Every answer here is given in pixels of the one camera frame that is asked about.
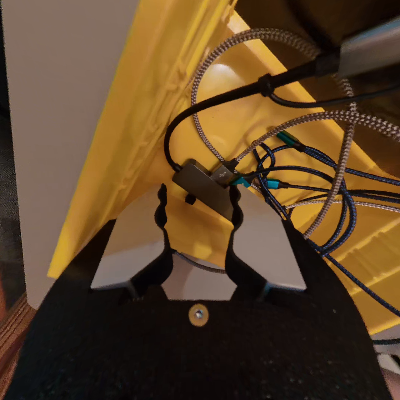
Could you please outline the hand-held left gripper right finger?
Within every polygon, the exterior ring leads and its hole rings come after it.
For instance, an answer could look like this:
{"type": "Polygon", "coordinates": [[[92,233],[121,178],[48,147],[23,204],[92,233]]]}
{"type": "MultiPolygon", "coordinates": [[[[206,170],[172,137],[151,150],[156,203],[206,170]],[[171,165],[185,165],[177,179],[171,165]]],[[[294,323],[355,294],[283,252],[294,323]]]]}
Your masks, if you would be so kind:
{"type": "Polygon", "coordinates": [[[307,286],[284,223],[244,186],[231,186],[232,224],[225,270],[235,283],[230,300],[307,298],[307,286]]]}

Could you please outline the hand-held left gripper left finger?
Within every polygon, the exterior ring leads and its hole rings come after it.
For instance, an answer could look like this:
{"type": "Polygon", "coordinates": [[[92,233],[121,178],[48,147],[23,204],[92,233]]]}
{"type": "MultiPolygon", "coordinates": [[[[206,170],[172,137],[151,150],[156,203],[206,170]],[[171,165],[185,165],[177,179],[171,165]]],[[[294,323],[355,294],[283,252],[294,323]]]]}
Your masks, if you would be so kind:
{"type": "Polygon", "coordinates": [[[167,223],[167,187],[154,186],[117,217],[91,283],[93,290],[125,288],[143,297],[173,271],[167,223]]]}

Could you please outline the yellow plastic bin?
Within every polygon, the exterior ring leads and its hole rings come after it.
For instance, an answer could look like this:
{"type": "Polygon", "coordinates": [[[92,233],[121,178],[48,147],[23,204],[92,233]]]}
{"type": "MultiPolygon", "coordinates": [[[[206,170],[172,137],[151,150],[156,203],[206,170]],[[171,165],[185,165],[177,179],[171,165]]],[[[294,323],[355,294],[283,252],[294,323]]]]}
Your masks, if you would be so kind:
{"type": "MultiPolygon", "coordinates": [[[[161,183],[168,191],[166,229],[171,247],[194,261],[224,267],[232,223],[200,202],[185,203],[184,190],[172,182],[173,170],[163,155],[162,141],[168,123],[189,106],[190,79],[200,61],[223,39],[247,28],[228,1],[140,2],[48,277],[58,278],[105,223],[126,214],[124,208],[133,212],[139,211],[139,205],[144,207],[142,195],[161,183]]],[[[239,44],[209,67],[200,84],[199,101],[284,69],[260,40],[239,44]]],[[[312,111],[322,109],[290,110],[257,95],[203,111],[199,118],[212,143],[228,157],[241,153],[267,128],[312,111]]],[[[344,133],[333,120],[309,122],[289,131],[337,159],[344,133]]],[[[177,162],[192,157],[205,167],[217,164],[192,117],[174,131],[171,147],[177,162]]],[[[332,256],[399,309],[399,213],[357,205],[357,217],[352,236],[332,256]]],[[[370,334],[399,324],[399,317],[328,264],[352,296],[370,334]]]]}

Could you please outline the wooden pillar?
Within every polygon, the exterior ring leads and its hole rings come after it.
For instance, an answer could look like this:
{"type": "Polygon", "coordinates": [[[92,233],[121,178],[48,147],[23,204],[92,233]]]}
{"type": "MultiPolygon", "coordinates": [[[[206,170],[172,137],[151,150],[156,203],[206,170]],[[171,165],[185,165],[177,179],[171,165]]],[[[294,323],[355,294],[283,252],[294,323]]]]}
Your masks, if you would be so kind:
{"type": "Polygon", "coordinates": [[[26,335],[36,309],[27,302],[26,292],[16,301],[1,322],[0,328],[0,398],[10,387],[26,335]]]}

